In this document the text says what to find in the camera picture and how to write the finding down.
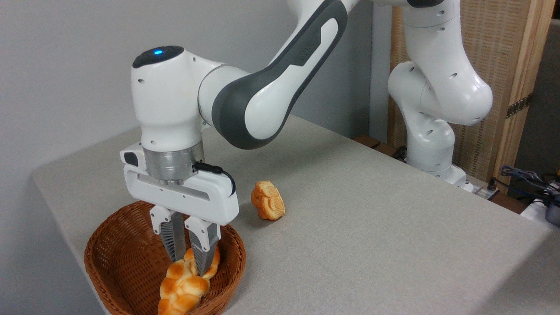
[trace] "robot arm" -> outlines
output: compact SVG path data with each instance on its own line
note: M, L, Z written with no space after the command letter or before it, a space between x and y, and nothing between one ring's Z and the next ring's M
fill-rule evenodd
M239 212L230 180L197 168L204 161L202 124L214 126L242 149L271 142L336 46L358 1L288 0L298 15L297 28L270 64L255 73L178 46L150 49L136 58L131 81L142 142L122 151L121 158L129 192L156 205L151 211L154 232L161 233L170 257L178 259L184 252L175 246L184 247L177 212L191 216L184 226L191 233L200 274L220 238L218 225L228 224ZM412 113L405 113L407 127L416 131L436 122L449 134L449 125L434 117L464 124L482 119L491 92L464 54L459 0L374 1L405 7L408 50L416 63L397 67L389 90L403 113ZM436 156L448 153L437 151L437 145L431 149Z
M265 69L249 74L223 66L202 81L199 105L204 120L242 149L271 142L342 36L349 8L358 1L345 2L290 1L298 13L297 28Z

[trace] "bread roll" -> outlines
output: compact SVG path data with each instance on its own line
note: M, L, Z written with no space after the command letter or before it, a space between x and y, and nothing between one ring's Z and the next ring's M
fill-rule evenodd
M251 194L251 202L263 220L278 220L286 214L284 201L278 189L269 181L257 182Z
M216 275L220 264L220 252L216 247L214 259L208 271L198 276L193 249L185 253L182 260L174 262L167 269L167 275L160 286L158 315L184 315L195 308L210 288L210 279Z

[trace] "black cable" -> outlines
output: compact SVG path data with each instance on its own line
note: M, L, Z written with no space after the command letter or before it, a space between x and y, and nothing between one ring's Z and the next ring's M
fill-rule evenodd
M215 165L210 165L204 162L196 162L193 165L195 170L203 170L206 172L211 172L214 174L224 174L225 176L227 176L230 181L231 181L231 195L233 196L235 193L235 180L234 178L226 171L224 171L221 167L219 166L215 166Z
M560 202L558 202L558 201L557 201L556 199L554 199L554 198L547 198L545 195L539 195L539 194L536 194L536 193L530 193L530 192L526 192L526 191L519 190L519 189L517 189L517 188L515 188L515 187L513 187L513 186L511 186L511 185L508 185L508 184L506 184L506 183L500 181L500 180L497 179L496 177L492 177L492 180L496 181L496 182L499 183L500 185L505 186L505 187L507 187L507 188L509 188L509 189L511 189L511 190L513 190L513 191L515 191L515 192L517 192L517 193L524 194L524 195L526 195L526 196L533 197L533 198L535 198L535 199L540 199L540 200L542 200L542 201L550 202L550 203L553 203L553 204L555 204L556 206L560 207Z

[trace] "wicker basket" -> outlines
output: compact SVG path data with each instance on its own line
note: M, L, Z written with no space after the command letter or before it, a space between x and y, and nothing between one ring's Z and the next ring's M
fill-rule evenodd
M160 284L171 261L161 238L152 231L152 204L138 201L119 209L90 237L86 271L111 314L157 314ZM189 234L185 230L187 244ZM245 269L245 247L231 226L222 227L221 262L210 290L190 314L220 314Z

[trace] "bread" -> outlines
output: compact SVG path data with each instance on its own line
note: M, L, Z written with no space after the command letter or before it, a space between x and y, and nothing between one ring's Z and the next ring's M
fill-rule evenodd
M251 202L263 220L278 220L286 214L284 201L278 189L269 181L257 182L251 194Z
M184 315L195 308L210 288L210 278L214 277L220 264L220 253L216 247L214 259L208 271L198 276L193 249L185 253L182 260L174 262L167 269L167 275L160 286L158 315Z

